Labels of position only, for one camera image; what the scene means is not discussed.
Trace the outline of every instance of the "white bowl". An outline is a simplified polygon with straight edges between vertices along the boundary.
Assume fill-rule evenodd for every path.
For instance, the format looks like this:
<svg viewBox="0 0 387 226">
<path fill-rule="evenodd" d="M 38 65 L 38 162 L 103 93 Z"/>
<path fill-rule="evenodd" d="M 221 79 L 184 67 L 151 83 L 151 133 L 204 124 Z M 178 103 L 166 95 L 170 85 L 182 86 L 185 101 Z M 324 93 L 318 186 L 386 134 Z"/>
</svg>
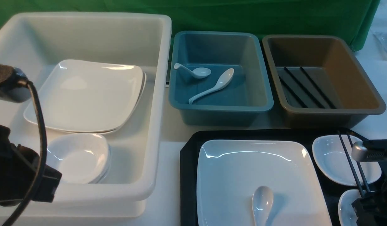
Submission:
<svg viewBox="0 0 387 226">
<path fill-rule="evenodd" d="M 64 135 L 53 140 L 47 151 L 47 165 L 62 173 L 62 183 L 96 183 L 109 168 L 109 146 L 99 134 Z"/>
<path fill-rule="evenodd" d="M 351 204 L 361 198 L 356 189 L 344 192 L 338 201 L 338 220 L 341 226 L 357 226 L 358 217 Z"/>
<path fill-rule="evenodd" d="M 97 183 L 97 184 L 103 183 L 104 180 L 106 179 L 106 177 L 107 177 L 108 174 L 109 174 L 110 168 L 111 168 L 111 161 L 108 162 L 108 168 L 105 170 L 105 172 L 103 173 L 103 175 L 102 175 L 101 177 L 97 178 L 97 181 L 94 182 L 94 183 Z"/>
<path fill-rule="evenodd" d="M 348 154 L 351 156 L 352 148 L 347 135 L 341 135 L 341 137 L 343 138 Z M 362 141 L 357 137 L 350 137 L 352 143 Z M 338 135 L 318 137 L 312 144 L 312 153 L 319 169 L 330 180 L 345 186 L 357 185 Z M 353 159 L 351 159 L 351 162 L 361 184 L 363 184 L 357 162 Z M 376 162 L 361 163 L 361 167 L 368 184 L 375 182 L 382 175 L 382 170 Z"/>
</svg>

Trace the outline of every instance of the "square bowl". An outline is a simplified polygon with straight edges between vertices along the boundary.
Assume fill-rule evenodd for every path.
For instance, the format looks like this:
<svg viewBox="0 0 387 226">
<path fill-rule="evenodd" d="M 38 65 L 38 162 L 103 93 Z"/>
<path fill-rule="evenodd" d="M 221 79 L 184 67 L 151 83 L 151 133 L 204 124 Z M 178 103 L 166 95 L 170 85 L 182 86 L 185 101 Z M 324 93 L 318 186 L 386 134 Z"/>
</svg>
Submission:
<svg viewBox="0 0 387 226">
<path fill-rule="evenodd" d="M 386 104 L 345 42 L 334 36 L 262 40 L 288 127 L 353 127 Z"/>
<path fill-rule="evenodd" d="M 22 13 L 2 27 L 0 63 L 20 68 L 37 89 L 67 59 L 136 65 L 147 75 L 129 120 L 104 135 L 112 154 L 106 178 L 100 184 L 61 183 L 53 203 L 32 202 L 23 215 L 136 217 L 143 213 L 156 181 L 170 36 L 171 19 L 154 14 Z M 0 124 L 11 129 L 11 142 L 38 151 L 38 128 L 23 118 L 28 104 L 0 100 Z M 47 141 L 64 134 L 47 130 Z M 0 216 L 12 211 L 0 207 Z"/>
<path fill-rule="evenodd" d="M 362 141 L 355 136 L 342 136 L 342 139 L 350 156 L 352 153 L 351 143 Z M 312 154 L 320 171 L 330 180 L 344 186 L 357 186 L 339 135 L 318 137 L 312 143 Z M 354 166 L 358 178 L 361 178 L 357 162 L 352 157 L 351 163 Z M 365 162 L 360 163 L 360 165 L 365 173 L 365 179 L 368 184 L 379 180 L 382 175 L 382 170 L 378 162 Z"/>
<path fill-rule="evenodd" d="M 193 70 L 207 67 L 212 73 L 195 79 L 173 67 L 169 102 L 189 125 L 248 126 L 259 113 L 273 106 L 270 83 L 256 36 L 248 33 L 183 31 L 175 35 L 172 66 L 180 63 Z M 188 104 L 189 98 L 212 88 L 228 68 L 234 69 L 224 89 Z"/>
<path fill-rule="evenodd" d="M 102 135 L 68 134 L 47 146 L 47 166 L 62 173 L 60 183 L 96 183 L 110 166 L 110 152 Z"/>
</svg>

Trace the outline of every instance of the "green backdrop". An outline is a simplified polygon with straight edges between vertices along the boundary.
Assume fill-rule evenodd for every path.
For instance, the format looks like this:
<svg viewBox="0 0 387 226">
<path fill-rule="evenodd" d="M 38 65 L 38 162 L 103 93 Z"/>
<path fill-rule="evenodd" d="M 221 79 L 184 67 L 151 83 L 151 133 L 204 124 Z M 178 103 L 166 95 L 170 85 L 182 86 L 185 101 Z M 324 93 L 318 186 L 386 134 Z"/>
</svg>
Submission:
<svg viewBox="0 0 387 226">
<path fill-rule="evenodd" d="M 0 0 L 0 27 L 14 14 L 95 11 L 165 14 L 181 30 L 335 35 L 360 50 L 380 0 Z"/>
</svg>

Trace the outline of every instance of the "white ceramic spoon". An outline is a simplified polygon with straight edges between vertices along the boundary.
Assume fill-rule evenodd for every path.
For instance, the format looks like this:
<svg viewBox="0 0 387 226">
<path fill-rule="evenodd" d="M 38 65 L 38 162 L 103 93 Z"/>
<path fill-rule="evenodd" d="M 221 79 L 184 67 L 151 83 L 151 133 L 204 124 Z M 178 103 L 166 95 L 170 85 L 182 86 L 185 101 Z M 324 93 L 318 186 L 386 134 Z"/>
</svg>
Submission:
<svg viewBox="0 0 387 226">
<path fill-rule="evenodd" d="M 198 78 L 198 79 L 205 78 L 205 77 L 207 77 L 208 75 L 210 75 L 212 73 L 212 70 L 210 70 L 208 68 L 205 68 L 205 67 L 198 67 L 198 68 L 195 68 L 193 71 L 191 71 L 191 70 L 189 70 L 189 68 L 183 66 L 182 64 L 175 63 L 174 69 L 178 70 L 179 68 L 187 71 L 194 78 Z"/>
<path fill-rule="evenodd" d="M 230 68 L 227 69 L 219 78 L 217 81 L 216 85 L 211 88 L 206 90 L 205 92 L 199 93 L 198 95 L 195 95 L 189 99 L 189 104 L 191 105 L 196 99 L 205 96 L 209 93 L 216 92 L 218 90 L 224 89 L 232 80 L 232 76 L 234 75 L 234 69 Z"/>
<path fill-rule="evenodd" d="M 265 226 L 273 205 L 273 191 L 268 186 L 260 186 L 252 196 L 252 211 L 255 226 Z"/>
</svg>

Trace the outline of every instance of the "white square plate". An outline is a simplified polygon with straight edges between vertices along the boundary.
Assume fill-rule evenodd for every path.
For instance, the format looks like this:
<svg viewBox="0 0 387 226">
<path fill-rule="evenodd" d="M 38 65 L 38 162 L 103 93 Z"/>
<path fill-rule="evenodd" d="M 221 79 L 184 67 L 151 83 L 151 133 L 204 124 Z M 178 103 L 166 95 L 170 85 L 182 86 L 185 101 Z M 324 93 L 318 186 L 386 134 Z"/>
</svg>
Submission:
<svg viewBox="0 0 387 226">
<path fill-rule="evenodd" d="M 136 104 L 135 104 L 135 108 L 132 110 L 132 112 L 135 111 L 136 106 L 139 104 L 140 98 L 142 97 L 143 92 L 144 92 L 144 88 L 146 87 L 146 82 L 147 82 L 147 75 L 146 75 L 145 72 L 143 72 L 142 88 L 141 88 L 141 90 L 140 90 L 140 92 L 139 92 L 139 97 L 138 97 L 137 102 L 136 102 Z M 101 135 L 105 135 L 105 134 L 110 134 L 110 133 L 116 132 L 116 131 L 118 131 L 119 129 L 121 129 L 122 126 L 123 126 L 125 123 L 126 123 L 126 121 L 125 121 L 122 125 L 120 125 L 120 126 L 118 126 L 117 128 L 115 128 L 114 130 L 110 130 L 110 131 L 100 131 L 100 132 L 97 132 L 97 133 L 98 133 L 98 134 L 101 134 Z"/>
<path fill-rule="evenodd" d="M 46 127 L 84 133 L 115 130 L 132 114 L 142 83 L 138 66 L 63 60 L 38 92 Z M 24 118 L 37 124 L 32 103 Z"/>
<path fill-rule="evenodd" d="M 200 226 L 253 226 L 252 195 L 269 186 L 274 202 L 267 226 L 331 226 L 308 151 L 290 141 L 210 140 L 197 167 Z"/>
</svg>

